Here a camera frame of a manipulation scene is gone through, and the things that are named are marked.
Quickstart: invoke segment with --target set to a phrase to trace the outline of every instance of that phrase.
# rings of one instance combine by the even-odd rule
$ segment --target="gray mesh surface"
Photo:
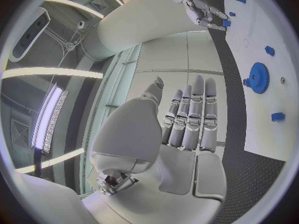
[[[224,0],[206,0],[224,11]],[[221,25],[222,20],[214,19]],[[225,32],[209,29],[222,65],[227,93],[227,134],[223,166],[227,198],[216,224],[230,224],[247,212],[266,193],[284,162],[244,151],[246,105],[239,70],[225,40]]]

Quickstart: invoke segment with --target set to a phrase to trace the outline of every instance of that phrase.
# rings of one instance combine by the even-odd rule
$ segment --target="white wall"
[[[212,71],[217,74],[222,72],[214,43],[208,39],[206,33],[179,33],[145,42],[142,46],[127,100],[138,97],[156,76],[160,76],[164,81],[163,97],[158,114],[158,120],[161,123],[174,92],[177,89],[183,90],[187,84],[192,85],[192,80],[197,73],[188,73],[188,69]],[[204,79],[212,77],[216,81],[217,141],[225,142],[227,103],[224,77],[222,75],[199,74]]]

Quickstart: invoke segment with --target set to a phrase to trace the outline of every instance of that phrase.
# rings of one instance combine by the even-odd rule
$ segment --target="robotic hand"
[[[176,3],[183,3],[191,21],[197,25],[225,31],[225,27],[210,23],[214,16],[226,20],[227,15],[219,9],[210,6],[205,0],[173,0]]]
[[[200,150],[215,152],[217,142],[217,100],[216,83],[209,78],[205,82],[205,108],[202,119],[204,82],[197,75],[192,86],[187,85],[178,101],[181,90],[176,91],[170,108],[162,124],[162,144],[183,147],[184,150],[196,150],[203,120],[203,133]]]
[[[161,144],[157,111],[164,84],[157,79],[140,95],[118,107],[104,122],[91,147],[90,161],[105,195],[124,190],[156,161]]]

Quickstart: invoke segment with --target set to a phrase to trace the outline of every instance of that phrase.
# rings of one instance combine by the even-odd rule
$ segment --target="blue gear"
[[[258,94],[264,93],[270,82],[268,68],[263,63],[255,63],[249,75],[251,89]]]

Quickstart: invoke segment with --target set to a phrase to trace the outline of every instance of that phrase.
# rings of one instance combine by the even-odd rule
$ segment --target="ceiling vent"
[[[93,0],[92,2],[90,2],[90,4],[95,6],[100,13],[108,8],[108,5],[103,0]]]
[[[12,118],[10,130],[12,144],[28,148],[28,125]]]

